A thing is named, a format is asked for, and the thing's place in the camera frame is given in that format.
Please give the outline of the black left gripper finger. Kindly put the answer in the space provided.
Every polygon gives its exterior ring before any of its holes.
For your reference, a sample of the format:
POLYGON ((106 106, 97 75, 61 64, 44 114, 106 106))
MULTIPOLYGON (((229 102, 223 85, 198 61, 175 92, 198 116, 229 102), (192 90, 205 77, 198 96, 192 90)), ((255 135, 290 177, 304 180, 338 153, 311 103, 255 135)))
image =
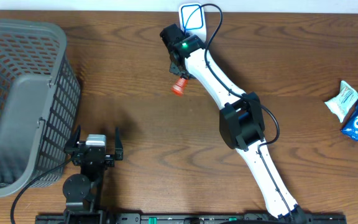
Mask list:
POLYGON ((115 129, 114 157, 116 161, 122 161, 124 157, 124 148, 120 139, 119 128, 115 129))
POLYGON ((80 140, 81 126, 78 125, 74 133, 65 143, 64 152, 75 152, 78 149, 78 142, 80 140))

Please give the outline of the red Nescafe coffee stick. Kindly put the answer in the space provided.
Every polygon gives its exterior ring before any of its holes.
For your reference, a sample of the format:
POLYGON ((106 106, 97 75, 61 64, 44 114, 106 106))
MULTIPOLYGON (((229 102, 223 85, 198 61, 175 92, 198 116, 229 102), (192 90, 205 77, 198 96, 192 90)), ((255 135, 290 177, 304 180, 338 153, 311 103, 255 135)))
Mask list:
POLYGON ((185 92, 185 88, 188 84, 188 79, 186 78, 179 78, 171 87, 171 90, 174 94, 178 96, 183 96, 185 92))

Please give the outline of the white teal wet wipes pack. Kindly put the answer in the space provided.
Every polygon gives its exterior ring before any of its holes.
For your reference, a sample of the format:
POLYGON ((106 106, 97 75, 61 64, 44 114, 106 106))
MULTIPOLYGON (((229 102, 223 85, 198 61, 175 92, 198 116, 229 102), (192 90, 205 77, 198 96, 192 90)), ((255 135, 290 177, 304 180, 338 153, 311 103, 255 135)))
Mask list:
POLYGON ((358 100, 358 92, 351 87, 346 81, 342 80, 339 94, 324 104, 329 108, 332 114, 335 114, 339 122, 342 123, 348 114, 350 108, 358 100))

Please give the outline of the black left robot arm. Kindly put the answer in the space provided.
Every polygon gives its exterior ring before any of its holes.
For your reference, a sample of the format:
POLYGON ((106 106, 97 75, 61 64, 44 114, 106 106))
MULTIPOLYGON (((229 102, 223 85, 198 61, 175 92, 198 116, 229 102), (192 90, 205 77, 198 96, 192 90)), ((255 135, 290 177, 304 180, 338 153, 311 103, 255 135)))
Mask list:
POLYGON ((106 136, 90 134, 80 140, 81 128, 77 127, 64 147, 74 166, 80 173, 73 174, 63 184, 66 209, 64 224, 110 224, 115 223, 114 215, 101 208, 100 200, 105 171, 123 160, 124 148, 119 128, 115 129, 114 153, 106 152, 106 136))

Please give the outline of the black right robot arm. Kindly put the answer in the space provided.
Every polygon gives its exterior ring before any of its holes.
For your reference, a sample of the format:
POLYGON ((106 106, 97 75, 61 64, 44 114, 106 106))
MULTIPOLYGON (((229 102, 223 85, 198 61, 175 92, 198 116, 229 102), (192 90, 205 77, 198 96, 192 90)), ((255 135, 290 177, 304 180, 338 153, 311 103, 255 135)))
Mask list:
POLYGON ((186 34, 172 24, 161 31, 160 37, 172 64, 184 73, 173 91, 182 94, 190 77, 203 85, 219 108, 221 137, 245 160, 269 214, 281 222, 303 223, 305 214, 286 188, 269 154, 263 114, 271 111, 254 92, 246 93, 225 75, 213 60, 209 44, 197 35, 186 34))

